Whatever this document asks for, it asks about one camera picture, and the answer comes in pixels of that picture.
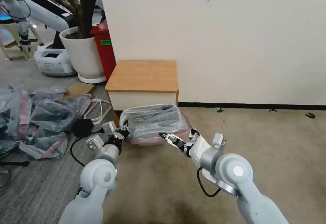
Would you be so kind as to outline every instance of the plastic-wrapped package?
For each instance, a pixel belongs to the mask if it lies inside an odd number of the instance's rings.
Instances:
[[[54,102],[61,102],[65,93],[68,93],[68,90],[64,87],[40,88],[31,93],[31,98],[35,103],[38,103],[45,98]]]
[[[10,105],[10,119],[7,123],[7,135],[24,140],[28,134],[28,127],[32,112],[33,100],[23,86],[10,86],[14,95]]]
[[[131,143],[164,142],[159,132],[188,136],[191,124],[176,105],[158,104],[126,109],[120,116],[120,126],[128,120]]]
[[[87,94],[82,94],[82,95],[77,95],[74,96],[73,98],[67,99],[63,101],[62,103],[65,104],[67,107],[73,109],[80,115],[83,115],[89,105],[91,104],[92,99],[90,95]]]
[[[0,140],[0,158],[9,154],[12,150],[18,147],[19,141]]]
[[[47,134],[46,131],[41,129],[41,131],[38,132],[38,136],[40,137],[33,137],[27,143],[21,142],[19,144],[19,149],[32,156],[34,159],[58,159],[63,157],[68,148],[68,140],[64,132],[58,134],[49,132]]]
[[[0,89],[0,113],[11,108],[11,100],[15,94],[10,89]]]
[[[81,115],[68,106],[46,98],[39,102],[31,115],[31,123],[52,132],[69,130]]]
[[[68,147],[63,133],[82,117],[89,95],[62,101],[66,88],[37,89],[31,96],[23,86],[0,89],[0,157],[18,147],[35,159],[60,158]]]

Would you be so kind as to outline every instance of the red trash bin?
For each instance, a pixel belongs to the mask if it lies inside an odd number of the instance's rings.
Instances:
[[[98,26],[94,27],[91,30],[91,34],[93,34],[95,37],[97,50],[99,57],[101,58],[104,70],[104,75],[106,80],[109,80],[114,67],[116,66],[116,62],[106,19]]]

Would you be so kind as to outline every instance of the green label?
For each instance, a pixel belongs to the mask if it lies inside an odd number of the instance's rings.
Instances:
[[[111,46],[112,45],[111,40],[100,40],[100,42],[101,42],[101,45],[103,45],[103,46]]]

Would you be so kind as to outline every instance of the floor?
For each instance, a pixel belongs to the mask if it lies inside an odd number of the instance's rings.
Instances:
[[[44,76],[34,62],[6,61],[0,54],[0,88],[23,84],[33,90],[68,86],[76,80],[75,76]],[[95,97],[106,98],[103,87],[97,86]],[[279,206],[289,223],[326,223],[325,111],[310,111],[316,115],[310,119],[306,111],[299,110],[277,114],[255,109],[181,110],[208,142],[215,132],[225,134],[224,152],[238,153],[251,163],[255,184]],[[92,158],[83,143],[77,144],[76,156],[83,162]],[[18,158],[24,155],[8,157]],[[75,197],[82,168],[67,152],[59,160],[33,161],[26,168],[9,170],[13,176],[0,196],[0,223],[52,224]],[[118,185],[103,206],[103,223],[244,223],[236,198],[224,192],[206,197],[192,161],[168,144],[123,145],[117,172]],[[203,184],[208,192],[216,190],[205,180]]]

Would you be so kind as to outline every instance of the white cable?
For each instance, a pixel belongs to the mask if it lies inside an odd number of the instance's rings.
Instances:
[[[111,106],[108,107],[108,109],[103,113],[103,108],[102,108],[102,102],[104,103],[108,103],[110,104],[108,101],[106,100],[103,100],[103,99],[99,99],[99,98],[95,98],[95,99],[92,99],[92,101],[94,104],[88,109],[88,111],[85,113],[84,115],[84,119],[86,119],[86,116],[95,108],[95,106],[97,104],[100,104],[100,107],[101,107],[101,115],[97,118],[94,118],[94,119],[91,119],[91,121],[93,122],[94,125],[97,125],[99,124],[103,119],[104,117],[108,114],[108,112],[110,111],[111,109]]]

